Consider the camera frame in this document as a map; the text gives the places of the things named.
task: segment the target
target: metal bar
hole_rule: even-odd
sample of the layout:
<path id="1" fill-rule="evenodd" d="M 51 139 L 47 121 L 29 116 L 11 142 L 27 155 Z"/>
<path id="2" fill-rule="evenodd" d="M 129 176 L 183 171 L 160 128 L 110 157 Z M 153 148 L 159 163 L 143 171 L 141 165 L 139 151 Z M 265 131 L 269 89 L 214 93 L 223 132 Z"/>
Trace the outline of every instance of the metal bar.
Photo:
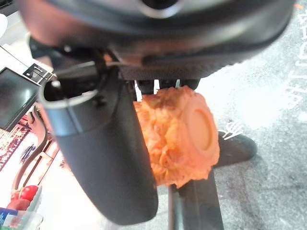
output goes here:
<path id="1" fill-rule="evenodd" d="M 169 230 L 224 230 L 213 170 L 207 180 L 169 187 Z"/>

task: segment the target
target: person's foot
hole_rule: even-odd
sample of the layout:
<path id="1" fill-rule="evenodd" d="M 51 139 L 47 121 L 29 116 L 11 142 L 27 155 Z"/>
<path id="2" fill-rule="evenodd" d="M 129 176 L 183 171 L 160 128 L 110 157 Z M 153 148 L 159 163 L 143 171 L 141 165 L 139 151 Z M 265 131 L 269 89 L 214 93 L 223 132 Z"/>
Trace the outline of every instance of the person's foot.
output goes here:
<path id="1" fill-rule="evenodd" d="M 257 145 L 252 139 L 238 135 L 224 140 L 223 135 L 219 132 L 220 159 L 215 168 L 248 161 L 257 154 Z"/>

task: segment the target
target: gray floor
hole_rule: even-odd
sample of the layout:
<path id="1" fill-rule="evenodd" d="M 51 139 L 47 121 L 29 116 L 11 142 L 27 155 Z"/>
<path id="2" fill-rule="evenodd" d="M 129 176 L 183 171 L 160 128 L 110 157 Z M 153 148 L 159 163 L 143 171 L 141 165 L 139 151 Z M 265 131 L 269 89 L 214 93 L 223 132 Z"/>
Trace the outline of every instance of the gray floor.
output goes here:
<path id="1" fill-rule="evenodd" d="M 215 170 L 225 230 L 307 229 L 307 3 L 303 2 L 304 9 L 295 9 L 287 31 L 265 52 L 202 79 L 197 89 L 220 130 L 236 125 L 259 149 L 249 162 Z M 306 65 L 297 66 L 297 61 Z M 159 193 L 156 218 L 119 229 L 168 229 L 167 190 L 162 187 Z"/>

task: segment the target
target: monitor screen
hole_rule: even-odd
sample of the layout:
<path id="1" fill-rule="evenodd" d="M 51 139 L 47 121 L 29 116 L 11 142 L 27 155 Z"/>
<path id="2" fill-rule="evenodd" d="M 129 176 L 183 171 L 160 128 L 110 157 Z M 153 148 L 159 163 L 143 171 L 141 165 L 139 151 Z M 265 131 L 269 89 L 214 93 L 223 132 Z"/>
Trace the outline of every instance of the monitor screen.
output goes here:
<path id="1" fill-rule="evenodd" d="M 38 85 L 14 71 L 0 71 L 0 128 L 11 131 L 35 102 Z"/>

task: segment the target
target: peeled pineapple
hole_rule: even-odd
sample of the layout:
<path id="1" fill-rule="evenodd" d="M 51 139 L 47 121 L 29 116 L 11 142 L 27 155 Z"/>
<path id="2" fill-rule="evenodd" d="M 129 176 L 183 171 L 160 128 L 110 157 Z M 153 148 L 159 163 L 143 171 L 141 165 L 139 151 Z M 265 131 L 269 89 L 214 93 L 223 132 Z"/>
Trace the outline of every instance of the peeled pineapple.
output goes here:
<path id="1" fill-rule="evenodd" d="M 218 162 L 218 132 L 202 95 L 187 86 L 134 102 L 157 185 L 207 179 Z"/>

